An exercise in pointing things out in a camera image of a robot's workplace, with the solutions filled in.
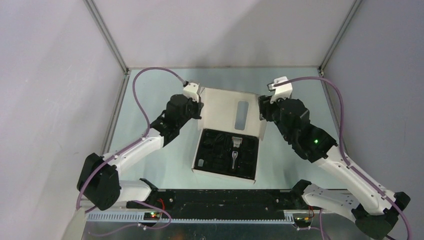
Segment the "white box lid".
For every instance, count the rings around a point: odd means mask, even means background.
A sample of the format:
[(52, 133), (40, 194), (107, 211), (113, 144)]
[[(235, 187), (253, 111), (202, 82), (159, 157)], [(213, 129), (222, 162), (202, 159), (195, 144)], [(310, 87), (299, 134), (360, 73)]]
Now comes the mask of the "white box lid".
[[(258, 97), (257, 94), (250, 92), (202, 87), (200, 99), (203, 107), (197, 129), (253, 136), (262, 141), (267, 122), (260, 120)], [(245, 127), (242, 130), (235, 128), (239, 102), (248, 103)]]

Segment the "white box with black tray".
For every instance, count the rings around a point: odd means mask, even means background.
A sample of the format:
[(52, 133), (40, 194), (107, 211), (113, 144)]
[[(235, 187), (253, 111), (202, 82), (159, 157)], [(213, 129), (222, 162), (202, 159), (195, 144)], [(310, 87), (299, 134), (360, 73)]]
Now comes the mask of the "white box with black tray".
[[(232, 137), (242, 138), (239, 155), (232, 170)], [(260, 139), (254, 136), (236, 134), (204, 128), (197, 143), (192, 171), (220, 179), (256, 183)], [(198, 167), (199, 159), (204, 160), (203, 167)]]

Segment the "black silver hair clipper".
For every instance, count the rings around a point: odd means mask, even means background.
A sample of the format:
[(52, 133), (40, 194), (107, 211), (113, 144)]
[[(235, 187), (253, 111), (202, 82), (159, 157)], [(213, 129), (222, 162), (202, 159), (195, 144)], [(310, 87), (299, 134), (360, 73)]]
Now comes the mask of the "black silver hair clipper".
[(243, 138), (242, 137), (233, 136), (231, 139), (232, 139), (232, 152), (231, 152), (232, 163), (231, 163), (231, 169), (234, 170), (235, 169), (235, 165), (236, 165), (236, 160), (237, 160), (237, 157), (239, 155), (240, 147), (241, 147), (241, 144), (243, 142)]

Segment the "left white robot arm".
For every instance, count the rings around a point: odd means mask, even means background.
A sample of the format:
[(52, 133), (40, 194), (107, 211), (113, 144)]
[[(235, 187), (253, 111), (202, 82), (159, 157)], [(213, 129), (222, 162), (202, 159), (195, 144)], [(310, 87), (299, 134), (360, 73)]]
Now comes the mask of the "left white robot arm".
[(139, 201), (145, 208), (156, 206), (158, 194), (147, 180), (122, 180), (122, 174), (172, 142), (189, 120), (201, 119), (202, 107), (198, 94), (175, 94), (142, 137), (119, 151), (87, 156), (76, 185), (79, 191), (76, 207), (81, 207), (82, 197), (101, 211), (119, 202)]

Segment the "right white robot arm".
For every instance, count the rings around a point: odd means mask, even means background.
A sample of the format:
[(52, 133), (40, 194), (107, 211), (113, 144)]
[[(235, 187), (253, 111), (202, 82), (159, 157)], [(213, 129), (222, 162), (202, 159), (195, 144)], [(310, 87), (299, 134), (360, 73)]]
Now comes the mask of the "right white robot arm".
[(283, 139), (304, 160), (320, 167), (345, 184), (350, 195), (326, 190), (308, 180), (291, 189), (291, 204), (297, 209), (318, 207), (350, 221), (368, 237), (389, 236), (410, 202), (404, 192), (393, 192), (364, 172), (325, 130), (311, 124), (309, 110), (299, 99), (258, 97), (261, 120), (273, 122)]

